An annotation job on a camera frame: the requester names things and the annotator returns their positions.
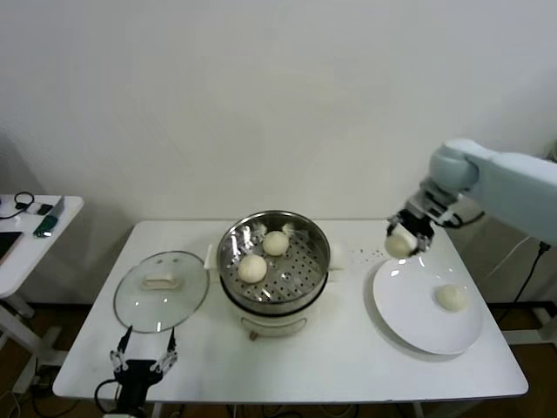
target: floor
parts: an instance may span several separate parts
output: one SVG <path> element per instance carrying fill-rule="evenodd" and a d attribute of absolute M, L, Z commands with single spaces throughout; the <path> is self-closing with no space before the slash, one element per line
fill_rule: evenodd
<path fill-rule="evenodd" d="M 56 348 L 67 350 L 71 347 L 86 316 L 86 308 L 39 308 L 35 317 L 30 321 L 30 325 L 38 334 L 43 334 L 52 325 L 61 325 L 64 330 L 57 341 Z M 504 329 L 524 329 L 537 326 L 537 320 L 528 311 L 511 312 L 504 322 Z M 462 418 L 553 418 L 557 416 L 557 351 L 552 345 L 513 347 L 513 351 L 530 383 L 528 394 L 520 398 L 484 401 L 463 414 Z M 2 368 L 0 394 L 12 388 L 28 359 L 29 355 L 13 341 L 9 341 L 0 350 L 0 367 Z M 41 415 L 53 417 L 75 404 L 73 401 L 58 399 L 48 393 L 37 394 L 35 403 L 41 414 L 39 415 L 33 409 L 29 394 L 25 394 L 20 402 L 22 418 L 35 418 Z M 14 401 L 10 396 L 1 399 L 0 417 L 9 416 L 13 406 Z M 426 404 L 424 410 L 429 412 L 437 406 L 439 404 Z M 332 416 L 341 415 L 345 411 L 346 414 L 342 415 L 342 418 L 355 418 L 356 416 L 363 418 L 413 417 L 410 405 L 359 405 L 358 408 L 352 407 L 350 410 L 346 410 L 347 407 L 298 405 L 282 408 L 279 412 L 283 418 L 320 418 L 327 417 L 327 413 Z M 184 410 L 181 408 L 180 405 L 165 406 L 162 418 L 229 417 L 229 410 L 223 405 L 187 405 Z M 277 412 L 277 406 L 265 406 L 263 409 L 260 405 L 248 405 L 238 407 L 236 416 L 238 418 L 262 418 L 275 416 Z M 102 414 L 93 403 L 80 401 L 68 414 L 63 416 L 92 418 L 100 417 Z M 10 418 L 13 417 L 17 417 L 17 411 L 14 411 Z"/>

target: glass lid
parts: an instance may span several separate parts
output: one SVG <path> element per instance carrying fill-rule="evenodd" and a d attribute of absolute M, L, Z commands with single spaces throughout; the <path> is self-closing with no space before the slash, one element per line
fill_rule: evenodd
<path fill-rule="evenodd" d="M 133 267 L 120 281 L 114 311 L 139 333 L 159 333 L 183 322 L 207 295 L 209 274 L 192 253 L 159 253 Z"/>

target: stainless steel steamer basket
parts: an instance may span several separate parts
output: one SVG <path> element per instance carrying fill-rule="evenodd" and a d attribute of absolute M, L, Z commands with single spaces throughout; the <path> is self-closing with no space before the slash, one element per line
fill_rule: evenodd
<path fill-rule="evenodd" d="M 263 251 L 267 233 L 290 224 L 292 235 L 282 256 Z M 238 264 L 246 254 L 265 258 L 267 274 L 249 284 L 238 276 Z M 240 220 L 220 240 L 217 264 L 226 295 L 245 311 L 261 316 L 294 314 L 312 304 L 325 288 L 331 258 L 323 231 L 308 218 L 292 212 L 266 211 Z"/>

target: white plate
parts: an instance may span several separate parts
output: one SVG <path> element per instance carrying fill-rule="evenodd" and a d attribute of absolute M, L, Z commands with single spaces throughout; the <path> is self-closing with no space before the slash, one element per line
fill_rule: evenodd
<path fill-rule="evenodd" d="M 389 260 L 373 281 L 373 298 L 386 324 L 403 340 L 434 354 L 458 354 L 481 332 L 481 304 L 475 289 L 466 288 L 470 304 L 450 312 L 435 299 L 444 285 L 460 285 L 450 268 L 434 268 L 423 257 Z"/>

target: small white table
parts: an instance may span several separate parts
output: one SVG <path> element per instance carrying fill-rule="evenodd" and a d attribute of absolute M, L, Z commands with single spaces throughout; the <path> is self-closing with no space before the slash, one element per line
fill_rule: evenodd
<path fill-rule="evenodd" d="M 58 396 L 92 398 L 113 376 L 109 352 L 125 328 L 113 311 L 117 285 L 142 259 L 184 250 L 204 258 L 231 221 L 146 221 L 136 225 L 91 309 L 54 384 Z M 232 315 L 218 281 L 204 303 L 176 327 L 178 362 L 157 385 L 151 402 L 356 403 L 477 399 L 524 394 L 528 384 L 482 302 L 483 329 L 465 353 L 421 353 L 397 339 L 370 306 L 369 283 L 386 257 L 381 220 L 322 220 L 330 242 L 344 254 L 315 302 L 319 314 L 297 334 L 251 341 Z M 477 288 L 444 231 L 429 263 L 449 265 L 472 292 Z M 169 332 L 132 334 L 128 359 L 157 359 Z M 100 397 L 111 399 L 114 387 Z"/>
<path fill-rule="evenodd" d="M 17 211 L 13 198 L 13 195 L 0 195 L 0 199 L 2 199 L 0 216 L 8 216 Z M 39 203 L 55 205 L 60 200 L 60 196 L 36 196 L 35 199 Z M 19 239 L 8 256 L 0 264 L 0 299 L 6 300 L 23 317 L 30 318 L 34 312 L 16 294 L 17 289 L 25 282 L 27 276 L 29 276 L 38 262 L 48 252 L 64 229 L 76 217 L 83 205 L 84 201 L 82 198 L 66 196 L 64 211 L 60 215 L 52 236 L 49 238 L 38 239 L 33 236 L 33 231 L 43 221 L 43 216 L 23 212 L 13 219 L 0 220 L 0 232 L 23 232 L 23 237 Z M 0 306 L 0 328 L 4 331 L 4 340 L 9 337 L 33 353 L 33 356 L 14 386 L 15 393 L 25 393 L 29 388 L 35 374 L 36 358 L 39 359 L 39 366 L 62 365 L 66 352 L 51 348 L 60 334 L 60 327 L 52 327 L 41 339 L 15 316 Z"/>

